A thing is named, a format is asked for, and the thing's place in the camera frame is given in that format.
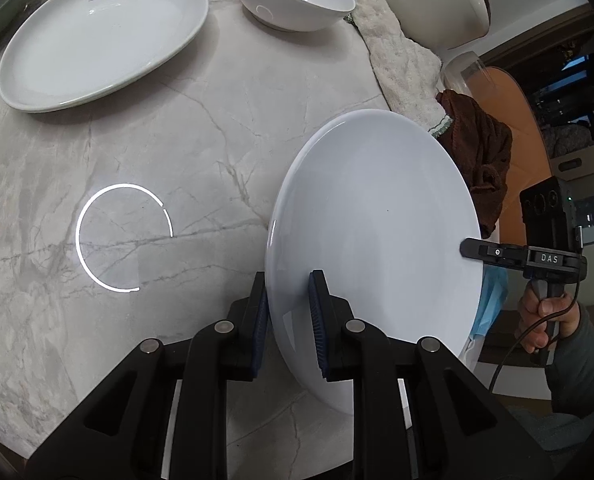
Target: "towel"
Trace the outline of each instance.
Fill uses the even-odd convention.
[[[561,126],[543,126],[542,137],[548,158],[568,155],[594,144],[590,130],[583,124],[569,123]]]
[[[444,133],[452,120],[437,103],[442,62],[432,51],[404,36],[386,0],[355,0],[355,26],[370,53],[373,72],[386,102],[433,137]]]
[[[488,238],[506,196],[513,135],[506,124],[489,116],[468,95],[446,90],[437,100],[453,118],[453,124],[437,140],[462,174],[471,192],[482,238]]]

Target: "white plate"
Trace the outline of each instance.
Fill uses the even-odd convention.
[[[320,129],[277,197],[266,286],[277,345],[299,382],[353,411],[350,382],[327,383],[317,365],[308,276],[387,335],[439,338],[458,355],[471,331],[482,264],[460,256],[480,230],[466,184],[429,133],[401,115],[358,110]],[[405,396],[404,406],[408,405]]]
[[[48,0],[0,63],[0,95],[25,112],[92,101],[137,80],[194,38],[208,0]]]

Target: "blue face mask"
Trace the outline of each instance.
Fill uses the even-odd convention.
[[[502,267],[484,265],[482,294],[477,307],[475,321],[472,324],[471,338],[486,335],[508,295],[508,272]]]

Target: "orange chair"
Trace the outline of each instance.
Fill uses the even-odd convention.
[[[519,192],[551,176],[551,167],[533,111],[517,82],[500,68],[486,68],[494,88],[473,92],[473,98],[489,115],[507,124],[513,133],[510,168],[506,175],[508,191],[500,216],[500,242],[526,244]],[[486,88],[471,84],[470,88]]]

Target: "black cable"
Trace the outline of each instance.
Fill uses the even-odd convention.
[[[508,349],[508,352],[506,352],[506,355],[501,360],[500,364],[498,364],[497,365],[497,368],[495,368],[495,372],[493,373],[493,377],[490,380],[490,384],[488,385],[488,391],[490,393],[493,393],[493,388],[495,387],[495,382],[497,382],[498,376],[500,374],[501,368],[504,366],[504,363],[506,362],[506,360],[508,359],[508,357],[513,353],[513,350],[515,348],[517,348],[517,345],[519,345],[524,340],[524,337],[526,337],[528,334],[530,334],[535,328],[537,328],[542,323],[544,323],[546,321],[550,321],[554,317],[563,316],[568,311],[570,311],[574,307],[575,303],[577,303],[577,296],[578,296],[579,293],[580,293],[580,276],[578,275],[578,280],[577,280],[577,283],[575,284],[575,294],[573,295],[573,299],[570,302],[570,305],[568,307],[566,307],[564,310],[558,310],[557,312],[553,312],[552,314],[549,314],[548,316],[544,316],[544,317],[538,319],[537,321],[535,321],[531,326],[529,326],[526,330],[524,330],[519,335],[519,337],[513,343],[513,346],[511,346],[511,348]],[[546,344],[546,346],[544,348],[548,348],[555,341],[557,341],[557,336],[554,337],[553,339],[551,339]]]

